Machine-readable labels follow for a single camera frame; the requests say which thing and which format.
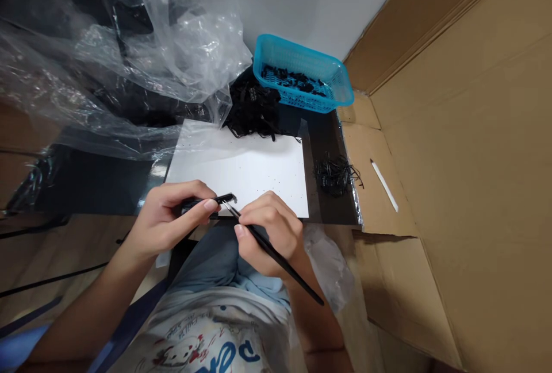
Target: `white sheet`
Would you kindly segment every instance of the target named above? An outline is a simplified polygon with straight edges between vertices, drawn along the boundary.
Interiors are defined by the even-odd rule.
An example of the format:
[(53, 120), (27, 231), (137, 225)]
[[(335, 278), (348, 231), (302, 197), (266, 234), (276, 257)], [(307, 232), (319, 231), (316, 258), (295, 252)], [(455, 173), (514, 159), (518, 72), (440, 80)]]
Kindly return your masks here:
[[(185, 151), (202, 141), (209, 149)], [(276, 142), (257, 134), (236, 139), (228, 128), (190, 137), (183, 130), (172, 159), (166, 182), (202, 180), (217, 195), (234, 193), (238, 210), (272, 190), (298, 217), (309, 217), (303, 149), (294, 137), (277, 136)], [(220, 214), (229, 216), (225, 208)]]

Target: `hand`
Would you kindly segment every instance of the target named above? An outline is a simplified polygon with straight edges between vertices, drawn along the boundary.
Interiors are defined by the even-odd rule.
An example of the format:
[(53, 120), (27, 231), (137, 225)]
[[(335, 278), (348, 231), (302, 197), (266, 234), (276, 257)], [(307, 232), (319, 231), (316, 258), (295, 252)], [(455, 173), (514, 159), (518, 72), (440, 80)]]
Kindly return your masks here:
[[(204, 201), (195, 205), (184, 215), (177, 217), (173, 208), (186, 198)], [(192, 229), (208, 223), (209, 216), (219, 205), (213, 199), (216, 194), (200, 180), (185, 183), (164, 183), (149, 191), (144, 206), (138, 215), (126, 241), (137, 257), (150, 258), (173, 248)]]
[(303, 246), (303, 224), (295, 213), (274, 192), (263, 194), (241, 210), (240, 224), (234, 227), (240, 256), (265, 276), (290, 281), (290, 275), (261, 249), (244, 225), (259, 225), (266, 229), (270, 242), (291, 266), (298, 271), (310, 260)]

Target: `person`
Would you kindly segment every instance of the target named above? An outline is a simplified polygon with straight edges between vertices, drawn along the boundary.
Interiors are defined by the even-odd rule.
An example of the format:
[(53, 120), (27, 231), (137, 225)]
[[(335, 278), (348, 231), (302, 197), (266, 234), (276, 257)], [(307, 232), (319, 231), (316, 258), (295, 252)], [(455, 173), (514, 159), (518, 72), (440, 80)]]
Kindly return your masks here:
[[(98, 278), (52, 324), (21, 367), (25, 372), (86, 371), (109, 341), (158, 254), (220, 210), (198, 180), (153, 188), (128, 237)], [(202, 202), (180, 217), (183, 199)], [(281, 372), (288, 370), (293, 315), (309, 372), (350, 372), (340, 326), (316, 280), (302, 223), (273, 192), (221, 220), (201, 239), (114, 372)], [(265, 228), (325, 305), (320, 306), (253, 238)]]

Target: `blue basket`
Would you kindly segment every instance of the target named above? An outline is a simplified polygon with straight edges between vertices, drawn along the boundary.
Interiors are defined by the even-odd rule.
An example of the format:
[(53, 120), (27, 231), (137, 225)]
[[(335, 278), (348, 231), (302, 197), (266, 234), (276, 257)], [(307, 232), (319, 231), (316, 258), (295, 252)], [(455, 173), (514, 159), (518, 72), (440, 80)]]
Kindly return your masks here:
[[(269, 67), (304, 74), (312, 80), (307, 82), (313, 90), (299, 90), (296, 79), (277, 76)], [(347, 69), (341, 61), (270, 34), (257, 38), (253, 73), (263, 87), (278, 90), (281, 102), (290, 106), (329, 113), (338, 106), (352, 105), (355, 99)]]

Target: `black table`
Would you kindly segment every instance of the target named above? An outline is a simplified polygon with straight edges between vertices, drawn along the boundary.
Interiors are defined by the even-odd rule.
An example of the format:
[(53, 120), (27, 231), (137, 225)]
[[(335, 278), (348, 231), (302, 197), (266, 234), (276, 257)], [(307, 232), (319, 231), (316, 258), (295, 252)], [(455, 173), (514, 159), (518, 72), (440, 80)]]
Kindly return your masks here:
[[(312, 173), (316, 160), (346, 154), (335, 111), (319, 114), (286, 105), (280, 105), (279, 110), (279, 128), (284, 134), (299, 136), (302, 119), (308, 128), (308, 135), (302, 136), (310, 216), (306, 222), (358, 225), (353, 193), (334, 198), (319, 190)], [(89, 139), (99, 140), (100, 144), (108, 138), (90, 133)], [(50, 177), (42, 177), (43, 184), (32, 197), (25, 199), (25, 191), (20, 193), (20, 199), (16, 195), (11, 203), (14, 210), (137, 215), (149, 190), (164, 182), (172, 159), (171, 155), (164, 155), (155, 161), (126, 160), (63, 145), (54, 145), (52, 151), (54, 165), (48, 165)]]

